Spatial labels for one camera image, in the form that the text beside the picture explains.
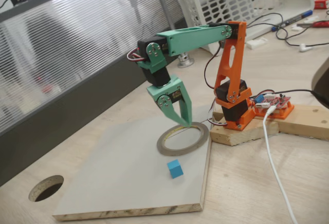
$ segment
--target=orange 3d-printed arm segment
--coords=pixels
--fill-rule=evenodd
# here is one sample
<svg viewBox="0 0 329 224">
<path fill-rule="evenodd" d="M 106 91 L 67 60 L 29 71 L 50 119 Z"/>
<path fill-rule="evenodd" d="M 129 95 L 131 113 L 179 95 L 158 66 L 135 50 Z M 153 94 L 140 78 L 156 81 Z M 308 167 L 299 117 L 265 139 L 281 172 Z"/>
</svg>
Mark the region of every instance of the orange 3d-printed arm segment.
<svg viewBox="0 0 329 224">
<path fill-rule="evenodd" d="M 246 100 L 248 97 L 252 95 L 250 88 L 247 88 L 246 90 L 240 90 L 240 77 L 241 77 L 242 58 L 243 58 L 247 23 L 230 21 L 229 24 L 238 24 L 239 30 L 236 38 L 226 39 L 224 52 L 220 66 L 218 68 L 218 73 L 217 73 L 217 78 L 214 88 L 215 91 L 221 85 L 222 81 L 226 79 L 226 77 L 230 79 L 230 86 L 227 94 L 228 102 L 216 98 L 216 103 L 225 108 L 231 108 L 237 105 L 238 103 Z M 234 54 L 232 66 L 230 67 L 229 61 L 230 61 L 232 46 L 235 47 L 235 54 Z"/>
</svg>

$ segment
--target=wooden base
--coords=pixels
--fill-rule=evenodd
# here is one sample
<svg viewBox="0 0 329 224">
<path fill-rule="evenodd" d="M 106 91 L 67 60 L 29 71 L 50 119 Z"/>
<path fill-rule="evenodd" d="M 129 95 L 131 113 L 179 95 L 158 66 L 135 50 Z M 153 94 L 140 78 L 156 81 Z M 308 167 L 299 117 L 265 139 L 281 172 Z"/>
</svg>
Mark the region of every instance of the wooden base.
<svg viewBox="0 0 329 224">
<path fill-rule="evenodd" d="M 225 122 L 222 109 L 213 113 L 216 120 Z M 229 130 L 215 126 L 210 131 L 212 141 L 227 145 L 237 145 L 250 140 L 263 138 L 263 117 L 255 117 L 243 131 Z M 268 118 L 269 135 L 279 132 L 329 139 L 329 111 L 319 106 L 295 105 L 295 109 L 285 119 Z"/>
</svg>

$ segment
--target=white board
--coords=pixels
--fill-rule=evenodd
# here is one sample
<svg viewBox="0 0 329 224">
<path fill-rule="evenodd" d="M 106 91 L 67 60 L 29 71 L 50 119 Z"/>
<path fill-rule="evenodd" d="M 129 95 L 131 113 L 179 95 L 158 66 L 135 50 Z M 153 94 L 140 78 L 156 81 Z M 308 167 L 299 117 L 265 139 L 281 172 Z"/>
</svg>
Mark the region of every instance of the white board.
<svg viewBox="0 0 329 224">
<path fill-rule="evenodd" d="M 193 110 L 193 121 L 205 121 L 208 106 Z M 200 211 L 211 142 L 181 156 L 164 156 L 158 138 L 177 125 L 165 116 L 111 126 L 64 193 L 54 218 L 77 220 Z M 181 132 L 172 147 L 198 136 Z M 183 175 L 172 179 L 167 163 L 178 159 Z"/>
</svg>

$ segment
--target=mint green 3d-printed arm segment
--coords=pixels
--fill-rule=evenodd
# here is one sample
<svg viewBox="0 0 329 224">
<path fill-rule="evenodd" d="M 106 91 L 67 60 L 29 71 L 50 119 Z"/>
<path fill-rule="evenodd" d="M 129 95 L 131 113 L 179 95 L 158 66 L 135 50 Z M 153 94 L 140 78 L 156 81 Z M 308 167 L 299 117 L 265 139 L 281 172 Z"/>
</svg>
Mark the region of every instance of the mint green 3d-printed arm segment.
<svg viewBox="0 0 329 224">
<path fill-rule="evenodd" d="M 229 25 L 215 27 L 202 25 L 169 30 L 158 33 L 157 35 L 167 39 L 169 56 L 174 56 L 229 38 L 232 35 L 232 28 Z"/>
<path fill-rule="evenodd" d="M 176 121 L 182 126 L 191 126 L 192 124 L 192 102 L 187 93 L 184 83 L 176 75 L 170 76 L 170 82 L 162 88 L 150 86 L 147 88 L 153 100 L 160 107 L 166 117 Z M 175 112 L 170 94 L 181 95 L 179 100 L 180 116 Z"/>
<path fill-rule="evenodd" d="M 150 43 L 146 47 L 147 53 L 149 55 L 150 61 L 140 61 L 137 62 L 139 67 L 148 69 L 151 73 L 155 73 L 156 71 L 160 70 L 167 66 L 167 61 L 165 56 L 161 51 L 161 47 L 157 43 Z"/>
</svg>

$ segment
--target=robotic arm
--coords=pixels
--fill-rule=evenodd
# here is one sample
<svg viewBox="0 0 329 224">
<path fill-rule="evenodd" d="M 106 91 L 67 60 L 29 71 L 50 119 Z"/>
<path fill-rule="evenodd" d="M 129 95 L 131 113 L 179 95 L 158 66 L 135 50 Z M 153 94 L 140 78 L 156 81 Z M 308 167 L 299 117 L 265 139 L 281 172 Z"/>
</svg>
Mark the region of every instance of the robotic arm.
<svg viewBox="0 0 329 224">
<path fill-rule="evenodd" d="M 242 130 L 255 116 L 249 108 L 252 95 L 245 81 L 240 79 L 246 36 L 245 22 L 211 24 L 158 33 L 156 37 L 138 41 L 139 54 L 133 50 L 127 58 L 137 62 L 152 86 L 147 90 L 165 116 L 183 126 L 191 126 L 192 102 L 183 82 L 166 69 L 166 56 L 175 56 L 204 45 L 226 39 L 218 69 L 214 93 L 227 120 L 227 128 Z M 229 66 L 231 47 L 236 48 L 233 64 Z M 180 115 L 173 103 L 179 102 Z"/>
</svg>

